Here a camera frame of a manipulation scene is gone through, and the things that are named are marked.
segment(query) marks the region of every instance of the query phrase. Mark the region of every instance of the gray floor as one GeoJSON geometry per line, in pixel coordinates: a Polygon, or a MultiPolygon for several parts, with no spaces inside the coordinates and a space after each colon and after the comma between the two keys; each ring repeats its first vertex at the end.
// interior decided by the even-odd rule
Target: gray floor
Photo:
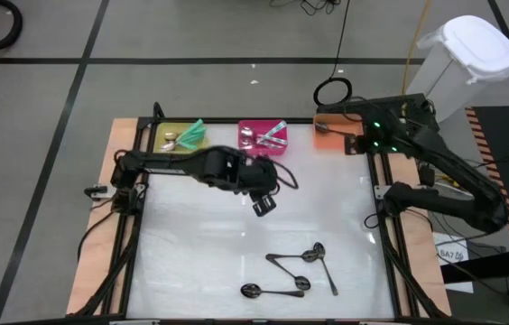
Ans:
{"type": "MultiPolygon", "coordinates": [[[[24,13],[23,35],[11,49],[1,51],[0,58],[75,60],[0,64],[0,282],[79,58],[98,8],[106,0],[15,2],[24,13]]],[[[351,0],[341,57],[405,58],[423,2],[351,0]]],[[[497,3],[509,26],[509,0],[497,3]]],[[[309,17],[297,5],[270,8],[266,0],[110,0],[91,57],[330,58],[336,53],[343,14],[340,6],[332,15],[309,17]]],[[[497,24],[486,0],[434,1],[422,32],[462,14],[497,24]]],[[[0,25],[9,23],[11,16],[0,11],[0,25]]],[[[415,57],[425,54],[416,51],[415,57]]],[[[64,315],[76,248],[90,206],[82,190],[97,180],[114,118],[148,116],[155,100],[167,116],[312,116],[312,91],[332,71],[331,64],[288,61],[122,63],[90,64],[79,79],[76,100],[67,107],[71,115],[60,151],[1,321],[64,315]]],[[[411,74],[418,68],[412,66],[411,74]]],[[[400,92],[403,65],[355,64],[338,69],[339,75],[353,82],[357,95],[376,98],[400,92]]],[[[326,89],[323,99],[340,97],[340,90],[326,89]]],[[[488,88],[471,105],[509,105],[509,79],[488,88]]],[[[462,111],[445,121],[441,132],[456,153],[480,160],[462,111]]],[[[475,234],[463,223],[449,221],[464,235],[475,234]]],[[[505,231],[483,240],[509,247],[505,231]]]]}

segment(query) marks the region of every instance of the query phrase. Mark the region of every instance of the yellow cable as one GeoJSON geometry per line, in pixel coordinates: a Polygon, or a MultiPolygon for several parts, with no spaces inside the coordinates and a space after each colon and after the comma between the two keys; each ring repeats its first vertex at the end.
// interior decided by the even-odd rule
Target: yellow cable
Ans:
{"type": "Polygon", "coordinates": [[[415,44],[419,39],[419,32],[421,31],[421,27],[423,26],[423,23],[425,23],[425,19],[427,19],[427,12],[429,11],[430,4],[431,0],[425,0],[425,6],[423,7],[423,12],[421,13],[421,19],[419,20],[419,25],[417,26],[417,30],[415,31],[415,35],[413,36],[411,48],[409,48],[409,54],[407,55],[407,63],[405,64],[405,72],[403,73],[403,87],[401,90],[401,95],[405,95],[405,91],[407,91],[407,78],[409,77],[409,61],[411,61],[411,56],[413,55],[415,44]]]}

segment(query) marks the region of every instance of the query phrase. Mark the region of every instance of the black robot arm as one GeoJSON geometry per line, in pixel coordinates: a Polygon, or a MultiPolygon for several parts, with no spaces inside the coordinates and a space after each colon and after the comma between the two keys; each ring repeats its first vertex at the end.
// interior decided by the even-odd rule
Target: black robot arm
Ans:
{"type": "Polygon", "coordinates": [[[218,145],[190,154],[143,153],[140,151],[118,151],[116,167],[111,183],[116,187],[113,210],[125,212],[132,207],[137,194],[135,183],[141,173],[188,175],[195,180],[232,191],[249,194],[258,217],[276,207],[272,195],[279,188],[278,181],[299,188],[294,176],[286,168],[266,157],[250,157],[235,148],[218,145]],[[275,164],[283,167],[292,178],[292,183],[278,176],[275,164]]]}
{"type": "Polygon", "coordinates": [[[462,218],[472,228],[486,233],[506,225],[509,210],[496,184],[451,152],[437,132],[372,103],[368,107],[352,102],[322,107],[324,111],[341,108],[346,114],[362,117],[364,135],[356,142],[359,152],[400,152],[431,163],[473,195],[472,200],[457,200],[440,196],[435,190],[413,189],[398,181],[384,194],[389,213],[398,214],[409,207],[427,209],[462,218]],[[418,127],[409,132],[407,123],[418,127]]]}

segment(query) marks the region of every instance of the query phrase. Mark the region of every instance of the white container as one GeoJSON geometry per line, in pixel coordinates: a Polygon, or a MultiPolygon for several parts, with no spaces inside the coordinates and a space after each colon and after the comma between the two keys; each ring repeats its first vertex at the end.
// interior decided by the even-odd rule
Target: white container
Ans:
{"type": "Polygon", "coordinates": [[[492,24],[472,16],[454,18],[417,42],[432,47],[407,89],[423,93],[441,122],[488,83],[509,77],[509,40],[492,24]]]}

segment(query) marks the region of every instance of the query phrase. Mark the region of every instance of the pink bowl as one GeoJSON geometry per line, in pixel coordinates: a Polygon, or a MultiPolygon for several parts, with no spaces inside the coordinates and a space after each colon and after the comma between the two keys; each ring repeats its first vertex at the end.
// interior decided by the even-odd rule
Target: pink bowl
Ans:
{"type": "MultiPolygon", "coordinates": [[[[241,146],[241,140],[243,139],[243,136],[240,134],[240,130],[243,127],[250,127],[251,130],[253,130],[254,133],[254,139],[256,139],[257,135],[264,135],[267,132],[271,131],[272,128],[274,128],[276,125],[281,123],[282,120],[276,119],[276,120],[242,120],[238,122],[238,148],[243,149],[241,146]]],[[[273,137],[283,139],[285,141],[287,140],[287,127],[284,127],[279,132],[275,133],[273,137]]],[[[256,144],[256,141],[254,141],[253,147],[246,149],[246,152],[250,155],[257,156],[257,155],[269,155],[269,156],[277,156],[282,155],[284,151],[287,149],[287,144],[282,145],[282,148],[269,148],[264,145],[256,144]]]]}

